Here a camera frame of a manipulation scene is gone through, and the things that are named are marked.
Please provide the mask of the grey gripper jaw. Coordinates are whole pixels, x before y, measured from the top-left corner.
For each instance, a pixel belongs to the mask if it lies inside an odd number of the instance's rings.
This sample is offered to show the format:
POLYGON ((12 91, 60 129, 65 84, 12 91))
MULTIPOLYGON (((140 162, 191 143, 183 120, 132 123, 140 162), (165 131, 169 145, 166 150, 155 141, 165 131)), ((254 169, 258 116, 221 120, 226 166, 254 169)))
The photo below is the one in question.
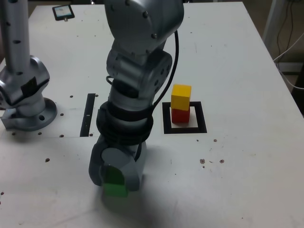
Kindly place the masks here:
POLYGON ((101 153, 101 180, 105 190, 138 191, 147 155, 146 142, 109 147, 101 153))

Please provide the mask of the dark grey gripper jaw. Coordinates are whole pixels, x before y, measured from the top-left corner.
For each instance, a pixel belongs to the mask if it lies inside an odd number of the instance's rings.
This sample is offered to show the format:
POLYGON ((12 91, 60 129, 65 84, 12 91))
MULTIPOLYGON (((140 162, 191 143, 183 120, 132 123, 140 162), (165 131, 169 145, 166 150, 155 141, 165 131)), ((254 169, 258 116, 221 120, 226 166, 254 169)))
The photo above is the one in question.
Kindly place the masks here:
POLYGON ((92 180, 92 182, 97 186, 102 186, 102 178, 101 178, 101 168, 104 164, 101 154, 104 149, 107 148, 107 143, 105 141, 105 138, 100 135, 98 137, 97 142, 94 144, 92 148, 92 153, 90 157, 90 163, 89 163, 89 176, 92 180))

